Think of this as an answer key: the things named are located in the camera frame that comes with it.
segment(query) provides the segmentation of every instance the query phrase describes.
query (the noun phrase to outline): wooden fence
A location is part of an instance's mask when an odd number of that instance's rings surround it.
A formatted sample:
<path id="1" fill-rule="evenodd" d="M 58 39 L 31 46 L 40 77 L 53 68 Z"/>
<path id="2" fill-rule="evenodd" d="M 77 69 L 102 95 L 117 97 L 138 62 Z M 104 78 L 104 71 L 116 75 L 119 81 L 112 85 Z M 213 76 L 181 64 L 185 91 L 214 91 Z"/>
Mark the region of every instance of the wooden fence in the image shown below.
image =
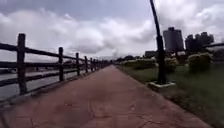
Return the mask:
<path id="1" fill-rule="evenodd" d="M 85 70 L 85 73 L 88 73 L 88 69 L 91 69 L 91 71 L 93 72 L 95 70 L 98 70 L 99 68 L 103 68 L 108 65 L 107 61 L 99 61 L 92 58 L 88 59 L 86 56 L 84 57 L 84 59 L 79 58 L 79 53 L 76 53 L 76 57 L 63 55 L 62 47 L 58 49 L 58 54 L 57 54 L 57 53 L 51 53 L 51 52 L 28 48 L 25 46 L 25 42 L 26 42 L 26 35 L 21 33 L 18 35 L 17 46 L 0 43 L 0 50 L 17 52 L 16 62 L 0 61 L 0 68 L 17 69 L 17 78 L 0 81 L 0 87 L 18 83 L 21 95 L 28 93 L 27 85 L 26 85 L 28 81 L 38 80 L 38 79 L 52 77 L 52 76 L 59 76 L 59 81 L 64 81 L 65 80 L 64 75 L 66 73 L 77 72 L 77 76 L 80 76 L 81 70 Z M 55 62 L 55 63 L 25 62 L 26 53 L 57 57 L 58 62 Z M 75 63 L 65 63 L 63 59 L 69 59 L 69 60 L 75 61 Z M 29 67 L 37 67 L 37 68 L 52 67 L 52 68 L 56 68 L 58 72 L 26 77 L 26 68 L 29 68 Z"/>

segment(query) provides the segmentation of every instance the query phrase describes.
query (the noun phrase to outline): bush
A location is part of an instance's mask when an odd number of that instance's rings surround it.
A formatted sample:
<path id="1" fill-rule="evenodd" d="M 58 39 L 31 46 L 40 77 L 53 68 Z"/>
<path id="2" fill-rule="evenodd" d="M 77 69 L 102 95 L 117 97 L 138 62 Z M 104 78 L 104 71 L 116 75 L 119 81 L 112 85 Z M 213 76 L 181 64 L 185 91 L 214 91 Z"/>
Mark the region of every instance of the bush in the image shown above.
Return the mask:
<path id="1" fill-rule="evenodd" d="M 189 72 L 203 72 L 210 69 L 212 56 L 208 53 L 200 53 L 189 56 Z"/>
<path id="2" fill-rule="evenodd" d="M 136 70 L 154 68 L 156 61 L 153 59 L 144 59 L 144 60 L 133 60 L 126 61 L 122 65 L 126 67 L 131 67 Z"/>
<path id="3" fill-rule="evenodd" d="M 174 73 L 177 67 L 177 59 L 176 58 L 166 58 L 165 59 L 165 69 L 168 74 Z"/>

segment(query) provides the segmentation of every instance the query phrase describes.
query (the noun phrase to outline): sky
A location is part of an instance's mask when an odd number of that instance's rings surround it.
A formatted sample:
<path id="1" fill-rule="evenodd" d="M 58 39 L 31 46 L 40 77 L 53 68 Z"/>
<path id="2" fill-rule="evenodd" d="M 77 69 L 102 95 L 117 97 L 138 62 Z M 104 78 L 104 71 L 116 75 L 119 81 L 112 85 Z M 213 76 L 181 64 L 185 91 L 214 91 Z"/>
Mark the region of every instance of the sky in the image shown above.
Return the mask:
<path id="1" fill-rule="evenodd" d="M 161 31 L 181 29 L 183 38 L 207 31 L 224 38 L 223 0 L 154 0 Z M 90 57 L 143 55 L 156 50 L 156 31 L 148 0 L 0 0 L 0 42 L 66 55 Z M 0 60 L 15 53 L 0 51 Z M 47 59 L 26 56 L 27 60 Z"/>

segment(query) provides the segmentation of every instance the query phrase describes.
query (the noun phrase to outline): river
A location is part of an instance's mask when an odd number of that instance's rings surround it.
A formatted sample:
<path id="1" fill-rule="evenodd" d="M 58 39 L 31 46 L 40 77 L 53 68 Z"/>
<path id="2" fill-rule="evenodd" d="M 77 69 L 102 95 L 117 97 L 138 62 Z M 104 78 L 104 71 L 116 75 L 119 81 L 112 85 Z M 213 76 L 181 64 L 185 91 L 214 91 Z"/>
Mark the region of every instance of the river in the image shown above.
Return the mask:
<path id="1" fill-rule="evenodd" d="M 26 76 L 35 76 L 39 74 L 47 74 L 47 73 L 54 73 L 58 71 L 47 71 L 47 72 L 32 72 L 32 73 L 27 73 Z M 77 73 L 68 73 L 65 74 L 65 79 L 71 78 L 77 76 Z M 4 74 L 0 75 L 0 81 L 1 80 L 6 80 L 6 79 L 11 79 L 11 78 L 16 78 L 16 74 Z M 30 81 L 27 82 L 27 89 L 28 91 L 39 88 L 41 86 L 45 86 L 48 84 L 53 84 L 59 81 L 59 76 L 54 76 L 54 77 L 48 77 L 48 78 L 43 78 L 35 81 Z M 5 100 L 7 98 L 10 98 L 14 95 L 19 94 L 19 87 L 18 84 L 12 84 L 8 85 L 5 87 L 0 87 L 0 101 Z"/>

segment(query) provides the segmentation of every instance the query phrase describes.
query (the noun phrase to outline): brick walkway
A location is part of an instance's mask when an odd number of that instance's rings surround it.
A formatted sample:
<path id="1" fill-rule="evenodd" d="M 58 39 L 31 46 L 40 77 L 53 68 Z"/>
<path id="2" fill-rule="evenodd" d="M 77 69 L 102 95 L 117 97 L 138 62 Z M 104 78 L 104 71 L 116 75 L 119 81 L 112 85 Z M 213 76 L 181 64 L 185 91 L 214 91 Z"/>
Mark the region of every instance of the brick walkway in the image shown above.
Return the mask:
<path id="1" fill-rule="evenodd" d="M 113 66 L 17 105 L 4 117 L 9 128 L 210 128 Z"/>

